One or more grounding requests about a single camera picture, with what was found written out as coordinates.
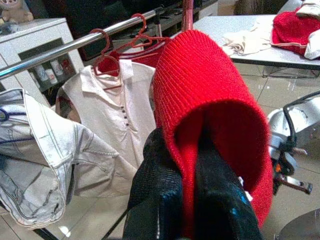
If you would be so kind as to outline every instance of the beanie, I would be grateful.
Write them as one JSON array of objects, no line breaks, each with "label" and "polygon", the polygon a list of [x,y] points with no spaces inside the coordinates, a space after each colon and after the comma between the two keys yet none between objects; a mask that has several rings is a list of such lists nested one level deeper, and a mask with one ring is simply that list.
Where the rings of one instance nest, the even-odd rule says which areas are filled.
[{"label": "beanie", "polygon": [[183,187],[183,235],[193,237],[195,169],[203,129],[253,200],[261,227],[272,202],[273,171],[267,119],[236,67],[207,35],[189,30],[170,41],[156,67],[158,127]]}]

